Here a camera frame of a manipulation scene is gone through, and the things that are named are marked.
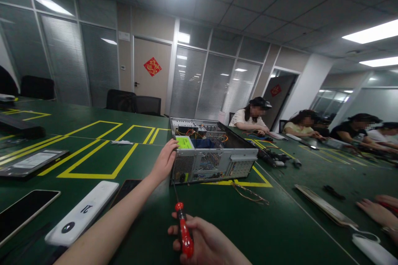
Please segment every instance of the glass wall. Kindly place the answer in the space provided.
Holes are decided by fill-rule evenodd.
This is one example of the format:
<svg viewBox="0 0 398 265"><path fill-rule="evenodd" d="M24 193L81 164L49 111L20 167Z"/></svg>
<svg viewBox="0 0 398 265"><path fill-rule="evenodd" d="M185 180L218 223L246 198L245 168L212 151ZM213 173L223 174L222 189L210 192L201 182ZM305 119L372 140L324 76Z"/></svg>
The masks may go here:
<svg viewBox="0 0 398 265"><path fill-rule="evenodd" d="M116 2L0 0L0 34L16 76L49 78L57 100L105 107L119 88Z"/></svg>
<svg viewBox="0 0 398 265"><path fill-rule="evenodd" d="M180 22L170 116L217 120L244 108L269 43Z"/></svg>

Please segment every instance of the hand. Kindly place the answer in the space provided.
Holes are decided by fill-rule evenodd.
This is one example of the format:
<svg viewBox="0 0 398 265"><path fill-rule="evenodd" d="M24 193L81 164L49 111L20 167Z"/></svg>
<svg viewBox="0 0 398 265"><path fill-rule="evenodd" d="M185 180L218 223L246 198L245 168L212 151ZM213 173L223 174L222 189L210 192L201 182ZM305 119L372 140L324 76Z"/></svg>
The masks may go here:
<svg viewBox="0 0 398 265"><path fill-rule="evenodd" d="M167 144L163 147L162 151L160 152L158 159L156 160L155 165L153 166L153 169L149 174L158 183L165 180L166 177L170 174L176 155L174 149L178 147L179 147L178 141L171 139L170 141L167 142Z"/></svg>
<svg viewBox="0 0 398 265"><path fill-rule="evenodd" d="M378 195L376 196L376 201L377 202L383 202L383 203L387 203L393 207L398 208L398 199L388 196L388 195Z"/></svg>
<svg viewBox="0 0 398 265"><path fill-rule="evenodd" d="M398 218L383 206L373 203L368 199L363 199L362 202L357 202L357 206L383 227L398 227Z"/></svg>
<svg viewBox="0 0 398 265"><path fill-rule="evenodd" d="M187 214L187 226L192 229L194 240L194 254L187 259L185 254L180 256L181 264L250 264L249 260L238 250L238 248L214 225L199 217ZM169 235L178 235L178 226L170 226L167 230ZM178 239L173 242L173 249L181 251Z"/></svg>

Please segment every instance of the green workbench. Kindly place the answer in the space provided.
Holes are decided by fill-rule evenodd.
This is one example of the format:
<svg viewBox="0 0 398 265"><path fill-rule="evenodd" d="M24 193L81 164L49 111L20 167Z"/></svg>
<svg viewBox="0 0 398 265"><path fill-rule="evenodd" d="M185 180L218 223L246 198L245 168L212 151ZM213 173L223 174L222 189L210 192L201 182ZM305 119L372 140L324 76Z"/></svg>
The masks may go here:
<svg viewBox="0 0 398 265"><path fill-rule="evenodd" d="M62 192L0 248L0 258L45 224L57 224L101 180L121 185L126 179L143 179L171 138L169 119L162 117L48 101L19 102L15 110L6 114L45 127L47 136L1 150L0 167L2 162L40 147L67 149L71 155L28 181L0 180L0 210L34 189ZM0 135L0 140L7 137ZM116 139L137 144L110 144ZM227 182L193 184L177 187L186 212L216 225L253 264L371 264L351 242L347 228L334 224L294 189L294 184L301 184L354 220L360 229L378 235L383 246L398 256L380 227L354 205L360 198L376 194L398 197L396 169L384 162L372 165L358 159L361 165L334 152L325 151L340 161L322 152L315 155L293 140L274 145L299 158L302 168L295 169L288 163L287 168L278 170L260 161L248 178L237 181L267 199L269 206L241 197ZM323 192L325 184L345 195L346 201L340 202ZM171 217L175 203L174 190L164 181L149 198L111 263L178 264L179 254L172 250L174 238L167 235L167 228L176 223ZM19 264L44 264L55 249L46 245L42 237ZM9 256L6 264L15 255L18 252Z"/></svg>

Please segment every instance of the screwdriver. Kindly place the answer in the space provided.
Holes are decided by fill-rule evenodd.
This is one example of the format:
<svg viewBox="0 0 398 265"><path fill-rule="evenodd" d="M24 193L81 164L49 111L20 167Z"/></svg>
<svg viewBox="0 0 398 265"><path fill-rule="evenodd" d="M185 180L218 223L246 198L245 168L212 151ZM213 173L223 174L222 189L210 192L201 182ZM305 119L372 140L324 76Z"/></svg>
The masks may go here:
<svg viewBox="0 0 398 265"><path fill-rule="evenodd" d="M175 211L177 211L177 217L180 221L180 226L178 227L178 232L180 234L180 241L182 247L182 253L187 255L190 259L194 254L194 242L191 238L187 227L187 215L184 212L184 204L178 200L177 190L175 189L175 184L173 180L173 186L175 191L175 196L177 198L177 204L175 205Z"/></svg>

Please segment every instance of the ceiling light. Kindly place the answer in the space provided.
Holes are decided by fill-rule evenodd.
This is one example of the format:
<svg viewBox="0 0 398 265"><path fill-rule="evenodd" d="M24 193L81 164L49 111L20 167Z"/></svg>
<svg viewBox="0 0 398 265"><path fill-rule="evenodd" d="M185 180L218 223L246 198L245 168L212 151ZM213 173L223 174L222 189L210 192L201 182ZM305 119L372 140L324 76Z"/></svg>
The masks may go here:
<svg viewBox="0 0 398 265"><path fill-rule="evenodd" d="M115 41L111 41L109 39L102 39L102 40L106 41L107 43L110 43L110 44L117 44Z"/></svg>
<svg viewBox="0 0 398 265"><path fill-rule="evenodd" d="M398 64L398 57L390 57L390 58L362 61L360 63L365 64L367 66L371 66L371 67L396 65L396 64Z"/></svg>
<svg viewBox="0 0 398 265"><path fill-rule="evenodd" d="M398 20L372 27L357 33L343 36L344 39L358 43L369 43L398 35Z"/></svg>
<svg viewBox="0 0 398 265"><path fill-rule="evenodd" d="M182 32L178 32L178 41L183 43L189 43L190 35Z"/></svg>
<svg viewBox="0 0 398 265"><path fill-rule="evenodd" d="M73 14L71 14L65 8L63 8L63 7L59 6L58 4L56 4L53 0L36 0L36 1L39 2L41 5L44 5L45 7L47 7L48 9L50 9L52 11L59 12L61 14L66 14L66 15L73 16Z"/></svg>

